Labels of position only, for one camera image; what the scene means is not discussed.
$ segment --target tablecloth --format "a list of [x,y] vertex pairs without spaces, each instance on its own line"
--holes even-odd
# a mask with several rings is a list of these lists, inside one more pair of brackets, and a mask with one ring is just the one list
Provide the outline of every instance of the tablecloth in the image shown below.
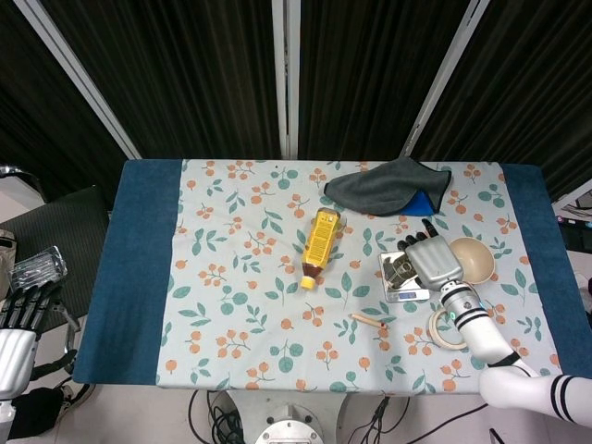
[[[377,255],[423,228],[419,217],[373,217],[322,194],[327,181],[378,163],[185,160],[156,382],[163,387],[477,392],[484,364],[441,350],[426,332],[438,296],[385,302]],[[496,273],[478,286],[502,335],[543,375],[559,359],[501,167],[426,164],[452,171],[441,212],[448,241],[484,242]],[[314,291],[300,259],[311,219],[335,208],[346,226]],[[356,321],[364,313],[380,330]],[[448,319],[439,329],[458,335]]]
[[[160,159],[123,168],[74,368],[77,382],[155,384],[182,166],[180,159]],[[540,168],[501,167],[561,369],[592,377],[592,332]]]

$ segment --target yellow bottle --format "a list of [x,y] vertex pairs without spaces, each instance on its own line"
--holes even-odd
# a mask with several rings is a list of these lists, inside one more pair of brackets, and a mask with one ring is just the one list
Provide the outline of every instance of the yellow bottle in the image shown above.
[[316,219],[302,255],[304,276],[300,285],[304,289],[312,290],[315,287],[315,278],[327,266],[340,218],[339,212],[330,208],[320,208],[316,212]]

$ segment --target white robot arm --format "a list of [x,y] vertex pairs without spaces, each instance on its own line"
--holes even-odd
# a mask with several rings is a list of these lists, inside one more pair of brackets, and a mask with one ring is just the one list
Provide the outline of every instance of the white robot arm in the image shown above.
[[427,220],[424,233],[407,236],[404,250],[418,277],[440,302],[462,335],[469,351],[487,364],[479,378],[484,400],[500,408],[522,408],[592,427],[592,380],[574,376],[540,376],[501,336],[479,296],[462,282],[463,269],[446,241]]

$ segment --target bowl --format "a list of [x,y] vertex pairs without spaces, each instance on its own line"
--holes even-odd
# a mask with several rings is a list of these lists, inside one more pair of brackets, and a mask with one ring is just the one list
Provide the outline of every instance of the bowl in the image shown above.
[[464,272],[462,280],[469,284],[482,284],[491,278],[496,261],[489,248],[474,238],[453,240],[450,249],[459,260]]

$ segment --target black curtain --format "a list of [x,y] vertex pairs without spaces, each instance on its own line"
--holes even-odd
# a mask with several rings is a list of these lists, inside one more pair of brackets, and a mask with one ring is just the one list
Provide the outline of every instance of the black curtain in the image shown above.
[[496,0],[413,150],[541,166],[552,198],[592,178],[592,2]]
[[50,199],[93,184],[109,204],[125,156],[13,2],[0,2],[0,163]]
[[271,2],[43,0],[144,157],[280,157]]
[[299,158],[397,157],[467,0],[303,0]]

